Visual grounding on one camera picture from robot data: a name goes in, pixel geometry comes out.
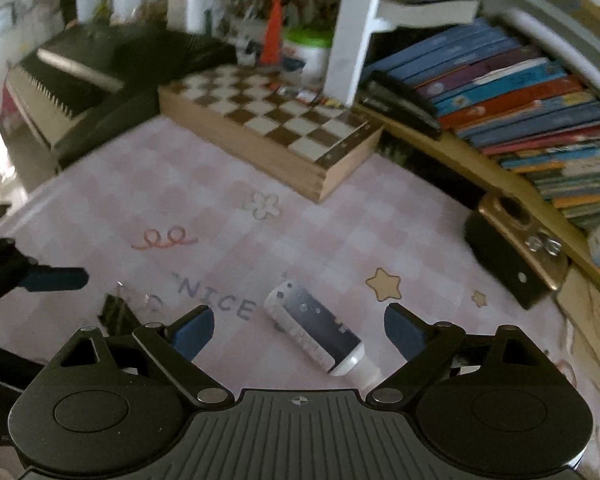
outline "chessboard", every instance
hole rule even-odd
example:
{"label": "chessboard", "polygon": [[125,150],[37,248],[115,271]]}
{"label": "chessboard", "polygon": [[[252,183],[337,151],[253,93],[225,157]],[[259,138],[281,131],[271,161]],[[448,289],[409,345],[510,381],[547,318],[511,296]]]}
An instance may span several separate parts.
{"label": "chessboard", "polygon": [[175,122],[320,202],[375,149],[382,125],[279,95],[277,73],[220,66],[160,88]]}

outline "white container with green lid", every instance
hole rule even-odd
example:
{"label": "white container with green lid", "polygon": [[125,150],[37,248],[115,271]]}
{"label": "white container with green lid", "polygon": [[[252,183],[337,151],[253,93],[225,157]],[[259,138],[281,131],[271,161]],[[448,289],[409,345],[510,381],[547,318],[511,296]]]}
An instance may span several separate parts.
{"label": "white container with green lid", "polygon": [[333,43],[333,31],[292,28],[282,47],[283,78],[291,84],[321,89]]}

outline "table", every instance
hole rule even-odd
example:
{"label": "table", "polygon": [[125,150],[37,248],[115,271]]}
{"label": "table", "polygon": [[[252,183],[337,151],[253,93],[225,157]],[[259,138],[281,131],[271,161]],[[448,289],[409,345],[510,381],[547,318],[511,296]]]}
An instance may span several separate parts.
{"label": "table", "polygon": [[[0,346],[48,360],[79,327],[94,324],[118,280],[158,301],[141,322],[169,323],[200,303],[216,333],[195,364],[238,394],[242,388],[345,388],[315,366],[261,307],[296,278],[365,343],[384,377],[404,360],[384,335],[365,281],[400,278],[402,303],[427,322],[468,333],[515,324],[549,351],[564,319],[551,299],[525,311],[475,261],[462,239],[469,211],[419,177],[373,155],[317,205],[164,117],[84,158],[39,188],[0,224],[0,237],[55,266],[84,266],[76,292],[14,290],[0,300]],[[479,308],[472,296],[485,295]],[[580,370],[578,389],[600,426],[600,395]],[[595,443],[583,464],[597,469]]]}

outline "purple book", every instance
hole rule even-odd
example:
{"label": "purple book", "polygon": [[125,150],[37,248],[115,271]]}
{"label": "purple book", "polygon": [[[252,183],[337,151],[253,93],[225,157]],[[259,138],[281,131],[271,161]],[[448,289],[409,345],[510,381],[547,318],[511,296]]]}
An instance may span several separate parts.
{"label": "purple book", "polygon": [[507,68],[541,56],[542,52],[535,45],[519,46],[513,50],[508,50],[479,63],[450,72],[434,81],[426,83],[416,90],[423,97],[431,99],[444,92],[449,92],[450,90],[469,84],[474,79],[485,76],[494,70]]}

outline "red squiggle drawing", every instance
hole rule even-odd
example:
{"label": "red squiggle drawing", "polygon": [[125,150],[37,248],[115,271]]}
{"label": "red squiggle drawing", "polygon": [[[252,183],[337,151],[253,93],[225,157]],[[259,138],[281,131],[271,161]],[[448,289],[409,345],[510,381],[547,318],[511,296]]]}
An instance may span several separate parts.
{"label": "red squiggle drawing", "polygon": [[136,246],[132,245],[131,248],[136,251],[145,251],[147,249],[169,249],[170,247],[176,245],[191,245],[195,244],[198,239],[192,238],[191,240],[186,240],[187,232],[183,227],[176,225],[169,229],[167,232],[167,240],[168,242],[162,243],[162,236],[160,235],[160,231],[156,229],[147,229],[144,232],[144,242],[145,246]]}

